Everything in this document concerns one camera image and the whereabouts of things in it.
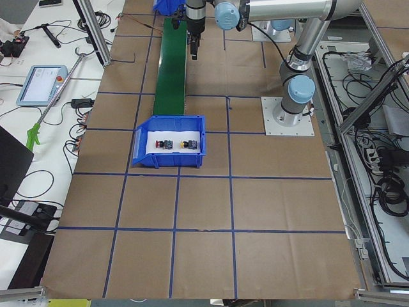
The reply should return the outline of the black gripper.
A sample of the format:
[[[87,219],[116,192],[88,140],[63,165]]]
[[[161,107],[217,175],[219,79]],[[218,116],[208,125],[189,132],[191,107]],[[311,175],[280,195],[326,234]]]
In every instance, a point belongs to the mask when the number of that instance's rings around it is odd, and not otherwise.
[[[187,30],[190,35],[190,55],[192,60],[197,60],[199,40],[201,33],[205,30],[205,18],[190,19],[187,18]]]

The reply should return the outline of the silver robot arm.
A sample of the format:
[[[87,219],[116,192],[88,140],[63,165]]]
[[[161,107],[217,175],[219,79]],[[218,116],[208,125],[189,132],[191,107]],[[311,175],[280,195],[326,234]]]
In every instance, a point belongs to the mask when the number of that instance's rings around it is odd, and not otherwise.
[[[190,35],[190,55],[193,60],[197,59],[201,33],[205,30],[206,1],[186,1],[187,30]]]
[[[283,60],[280,76],[283,83],[281,103],[273,110],[275,121],[294,127],[312,100],[315,83],[307,72],[311,58],[332,20],[354,12],[361,1],[215,1],[215,20],[223,30],[239,31],[256,21],[303,19],[307,22],[291,54]]]

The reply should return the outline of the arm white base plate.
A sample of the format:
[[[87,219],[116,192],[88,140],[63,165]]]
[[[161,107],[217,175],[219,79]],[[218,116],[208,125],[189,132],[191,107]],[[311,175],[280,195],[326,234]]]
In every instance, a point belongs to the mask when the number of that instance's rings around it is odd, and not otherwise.
[[[261,97],[265,134],[267,136],[314,136],[311,116],[289,114],[281,106],[281,97]]]

